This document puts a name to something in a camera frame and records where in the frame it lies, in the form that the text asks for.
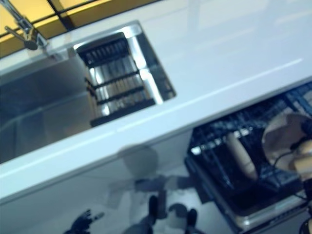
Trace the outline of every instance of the open dishwasher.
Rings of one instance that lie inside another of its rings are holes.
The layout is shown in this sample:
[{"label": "open dishwasher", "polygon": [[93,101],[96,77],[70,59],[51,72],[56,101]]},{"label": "open dishwasher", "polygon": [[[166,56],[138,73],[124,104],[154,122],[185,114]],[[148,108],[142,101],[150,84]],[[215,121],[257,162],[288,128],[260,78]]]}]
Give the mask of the open dishwasher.
[{"label": "open dishwasher", "polygon": [[[269,122],[291,113],[312,116],[312,82],[194,128],[186,166],[236,233],[261,232],[306,208],[299,175],[276,169],[262,147]],[[238,166],[226,142],[228,134],[247,151],[256,179]]]}]

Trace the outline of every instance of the dish drying rack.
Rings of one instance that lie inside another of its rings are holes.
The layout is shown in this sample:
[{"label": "dish drying rack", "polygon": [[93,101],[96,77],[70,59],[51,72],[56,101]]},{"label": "dish drying rack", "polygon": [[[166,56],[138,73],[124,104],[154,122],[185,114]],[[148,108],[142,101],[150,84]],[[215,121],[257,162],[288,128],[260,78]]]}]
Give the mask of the dish drying rack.
[{"label": "dish drying rack", "polygon": [[312,82],[196,127],[189,154],[202,157],[205,167],[220,187],[232,195],[239,194],[254,181],[242,174],[226,147],[225,135],[233,132],[256,166],[259,175],[257,183],[278,192],[285,185],[298,180],[299,176],[275,169],[264,155],[261,140],[265,128],[274,117],[290,113],[312,117]]},{"label": "dish drying rack", "polygon": [[85,82],[95,116],[92,127],[155,104],[123,33],[82,46],[77,52],[88,67]]}]

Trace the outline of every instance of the stainless steel sink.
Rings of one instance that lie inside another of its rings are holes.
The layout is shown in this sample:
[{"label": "stainless steel sink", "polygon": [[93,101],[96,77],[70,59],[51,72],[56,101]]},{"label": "stainless steel sink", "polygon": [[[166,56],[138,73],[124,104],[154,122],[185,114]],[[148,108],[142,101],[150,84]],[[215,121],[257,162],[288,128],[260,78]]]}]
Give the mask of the stainless steel sink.
[{"label": "stainless steel sink", "polygon": [[176,94],[139,23],[1,76],[0,162]]}]

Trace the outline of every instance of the wooden rolling pin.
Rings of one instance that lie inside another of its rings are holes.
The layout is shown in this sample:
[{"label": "wooden rolling pin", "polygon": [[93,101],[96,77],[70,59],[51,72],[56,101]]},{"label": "wooden rolling pin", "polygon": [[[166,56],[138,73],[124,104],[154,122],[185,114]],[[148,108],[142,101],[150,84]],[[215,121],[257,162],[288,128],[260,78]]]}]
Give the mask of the wooden rolling pin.
[{"label": "wooden rolling pin", "polygon": [[249,179],[257,180],[258,173],[255,169],[254,163],[242,143],[240,143],[233,133],[228,133],[225,140],[227,147],[231,151],[242,173],[244,173]]}]

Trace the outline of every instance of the chrome faucet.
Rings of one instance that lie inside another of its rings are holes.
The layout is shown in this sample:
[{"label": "chrome faucet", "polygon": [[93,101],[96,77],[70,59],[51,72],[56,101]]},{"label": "chrome faucet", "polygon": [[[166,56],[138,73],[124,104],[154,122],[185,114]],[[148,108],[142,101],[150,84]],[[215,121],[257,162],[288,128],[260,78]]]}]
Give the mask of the chrome faucet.
[{"label": "chrome faucet", "polygon": [[45,47],[48,41],[44,36],[31,24],[25,16],[22,16],[18,10],[10,3],[9,0],[0,0],[0,4],[14,17],[15,23],[23,31],[24,37],[17,34],[13,29],[5,26],[5,30],[13,34],[16,38],[24,42],[24,45],[29,50],[37,50],[38,47]]}]

